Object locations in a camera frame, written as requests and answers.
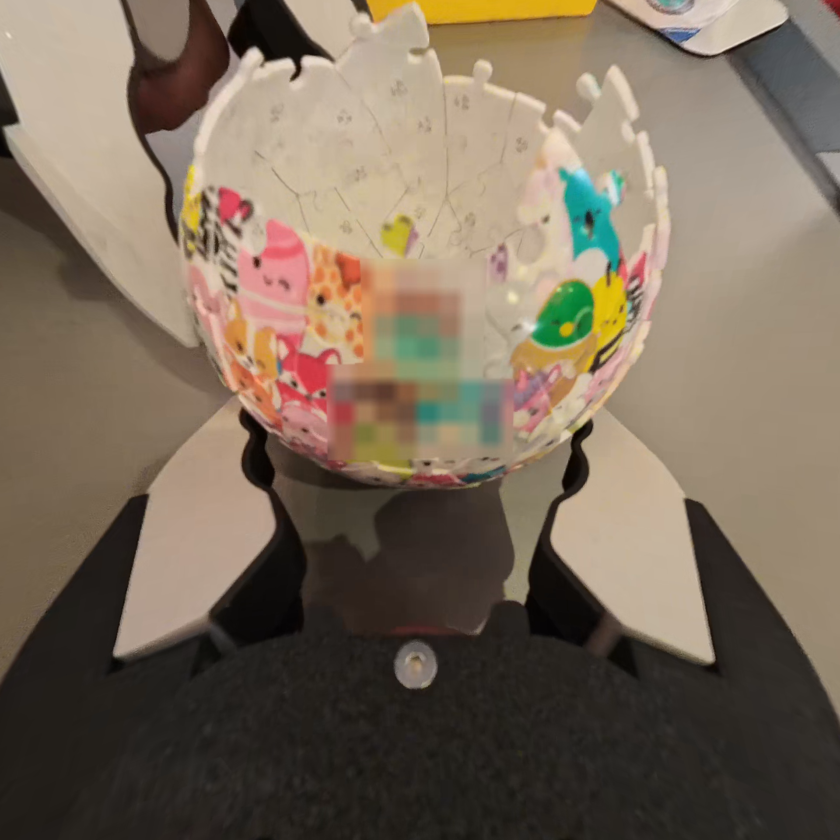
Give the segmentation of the white printed card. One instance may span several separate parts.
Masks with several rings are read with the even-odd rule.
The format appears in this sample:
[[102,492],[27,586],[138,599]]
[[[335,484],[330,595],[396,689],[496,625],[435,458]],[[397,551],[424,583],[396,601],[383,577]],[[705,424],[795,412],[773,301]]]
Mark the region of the white printed card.
[[777,29],[789,18],[781,1],[610,1],[609,5],[700,57],[726,53]]

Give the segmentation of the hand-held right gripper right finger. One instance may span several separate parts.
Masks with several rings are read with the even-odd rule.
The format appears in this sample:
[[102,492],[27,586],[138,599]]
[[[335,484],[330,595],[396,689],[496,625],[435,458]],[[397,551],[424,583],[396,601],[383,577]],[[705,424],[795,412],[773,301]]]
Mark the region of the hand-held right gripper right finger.
[[532,556],[527,607],[561,639],[609,658],[626,641],[714,665],[687,498],[602,410],[576,432]]

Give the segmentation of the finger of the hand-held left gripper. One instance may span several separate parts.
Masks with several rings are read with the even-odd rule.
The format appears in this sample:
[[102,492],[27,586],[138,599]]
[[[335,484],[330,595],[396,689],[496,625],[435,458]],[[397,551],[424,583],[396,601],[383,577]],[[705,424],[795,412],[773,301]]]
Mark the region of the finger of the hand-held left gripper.
[[167,184],[130,114],[130,62],[3,62],[15,161],[101,272],[154,324],[197,345]]

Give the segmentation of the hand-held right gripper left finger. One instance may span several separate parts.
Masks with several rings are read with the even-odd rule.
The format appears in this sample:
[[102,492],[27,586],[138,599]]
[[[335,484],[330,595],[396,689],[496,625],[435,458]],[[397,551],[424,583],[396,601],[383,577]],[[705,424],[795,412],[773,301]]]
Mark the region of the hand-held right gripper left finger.
[[307,569],[267,433],[227,402],[153,480],[112,655],[208,637],[226,653],[294,627]]

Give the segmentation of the colourful puzzle ball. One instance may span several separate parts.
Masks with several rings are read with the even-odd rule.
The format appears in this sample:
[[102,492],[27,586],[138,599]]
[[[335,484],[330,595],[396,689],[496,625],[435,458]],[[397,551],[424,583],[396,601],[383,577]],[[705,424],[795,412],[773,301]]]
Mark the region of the colourful puzzle ball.
[[206,109],[178,240],[198,338],[282,444],[366,485],[476,487],[592,419],[644,349],[665,169],[621,70],[582,122],[444,76],[410,3],[340,58],[250,49]]

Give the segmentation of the person's left hand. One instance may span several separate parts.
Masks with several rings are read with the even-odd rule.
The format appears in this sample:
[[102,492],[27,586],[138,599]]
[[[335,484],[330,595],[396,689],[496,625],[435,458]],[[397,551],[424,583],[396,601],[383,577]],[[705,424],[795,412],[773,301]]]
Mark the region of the person's left hand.
[[135,63],[129,83],[129,106],[141,135],[175,130],[200,111],[211,90],[229,67],[224,31],[204,1],[186,3],[186,32],[182,50],[173,59],[146,46],[130,2],[126,13],[137,35]]

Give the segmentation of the yellow box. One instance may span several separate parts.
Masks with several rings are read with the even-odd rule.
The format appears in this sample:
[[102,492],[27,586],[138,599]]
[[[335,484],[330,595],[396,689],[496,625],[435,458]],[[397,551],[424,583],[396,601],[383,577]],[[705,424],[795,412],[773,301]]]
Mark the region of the yellow box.
[[416,1],[431,25],[472,25],[552,18],[581,18],[596,1]]

